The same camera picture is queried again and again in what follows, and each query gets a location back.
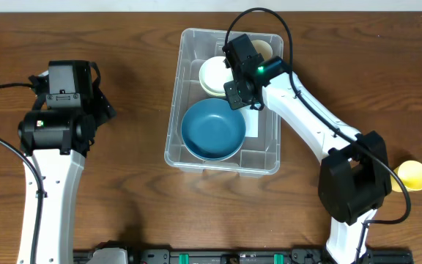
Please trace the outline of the dark blue bowl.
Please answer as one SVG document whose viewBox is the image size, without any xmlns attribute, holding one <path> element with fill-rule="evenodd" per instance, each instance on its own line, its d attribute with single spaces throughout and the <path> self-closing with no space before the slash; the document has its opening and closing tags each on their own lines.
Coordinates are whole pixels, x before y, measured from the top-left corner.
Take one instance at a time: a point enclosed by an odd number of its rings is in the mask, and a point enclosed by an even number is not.
<svg viewBox="0 0 422 264">
<path fill-rule="evenodd" d="M 193 156 L 204 161 L 223 161 L 243 146 L 245 118 L 223 99 L 200 100 L 185 112 L 181 135 Z"/>
</svg>

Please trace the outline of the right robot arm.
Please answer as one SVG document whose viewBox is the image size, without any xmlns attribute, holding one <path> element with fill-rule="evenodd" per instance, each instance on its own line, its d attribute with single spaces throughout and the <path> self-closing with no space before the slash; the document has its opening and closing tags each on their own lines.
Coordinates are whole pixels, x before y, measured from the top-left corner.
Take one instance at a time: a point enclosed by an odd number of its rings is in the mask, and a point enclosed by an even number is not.
<svg viewBox="0 0 422 264">
<path fill-rule="evenodd" d="M 326 243 L 335 263 L 353 263 L 366 253 L 363 224 L 374 218 L 392 191 L 383 138 L 362 134 L 340 121 L 302 85 L 279 56 L 265 60 L 241 34 L 223 47 L 233 79 L 225 83 L 232 109 L 267 107 L 285 120 L 320 162 L 318 195 L 331 216 Z"/>
</svg>

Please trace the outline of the yellow small bowl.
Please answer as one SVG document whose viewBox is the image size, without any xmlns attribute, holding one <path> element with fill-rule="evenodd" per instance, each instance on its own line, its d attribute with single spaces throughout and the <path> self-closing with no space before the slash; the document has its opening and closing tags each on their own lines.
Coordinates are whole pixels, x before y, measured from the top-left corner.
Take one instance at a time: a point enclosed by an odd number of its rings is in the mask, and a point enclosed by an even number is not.
<svg viewBox="0 0 422 264">
<path fill-rule="evenodd" d="M 214 91 L 211 89 L 208 89 L 206 87 L 202 87 L 202 89 L 212 98 L 225 98 L 226 94 L 223 90 L 219 90 L 219 91 Z"/>
</svg>

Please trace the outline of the cream cup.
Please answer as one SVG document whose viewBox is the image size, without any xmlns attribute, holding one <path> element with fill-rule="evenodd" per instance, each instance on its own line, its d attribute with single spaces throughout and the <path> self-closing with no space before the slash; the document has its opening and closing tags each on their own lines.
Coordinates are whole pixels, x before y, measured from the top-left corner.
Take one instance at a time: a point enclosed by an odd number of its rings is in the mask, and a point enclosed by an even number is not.
<svg viewBox="0 0 422 264">
<path fill-rule="evenodd" d="M 252 40 L 253 47 L 255 48 L 258 54 L 263 56 L 264 60 L 271 59 L 273 56 L 273 49 L 271 45 L 264 40 Z"/>
</svg>

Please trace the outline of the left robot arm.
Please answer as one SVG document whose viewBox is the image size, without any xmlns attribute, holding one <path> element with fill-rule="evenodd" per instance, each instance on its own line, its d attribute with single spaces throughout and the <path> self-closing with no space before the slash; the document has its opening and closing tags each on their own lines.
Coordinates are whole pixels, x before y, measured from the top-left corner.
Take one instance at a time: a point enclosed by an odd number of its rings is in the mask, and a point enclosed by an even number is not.
<svg viewBox="0 0 422 264">
<path fill-rule="evenodd" d="M 72 263 L 78 186 L 97 129 L 116 116 L 94 62 L 51 61 L 18 126 L 26 179 L 18 263 Z"/>
</svg>

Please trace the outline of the white small bowl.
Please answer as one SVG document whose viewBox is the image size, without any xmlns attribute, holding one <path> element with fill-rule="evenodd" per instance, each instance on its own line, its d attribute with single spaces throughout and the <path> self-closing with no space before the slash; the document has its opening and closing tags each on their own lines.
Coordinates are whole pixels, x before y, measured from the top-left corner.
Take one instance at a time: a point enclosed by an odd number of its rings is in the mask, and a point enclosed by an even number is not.
<svg viewBox="0 0 422 264">
<path fill-rule="evenodd" d="M 219 91 L 223 85 L 233 80 L 232 70 L 226 67 L 224 56 L 214 56 L 204 62 L 199 70 L 201 87 Z"/>
</svg>

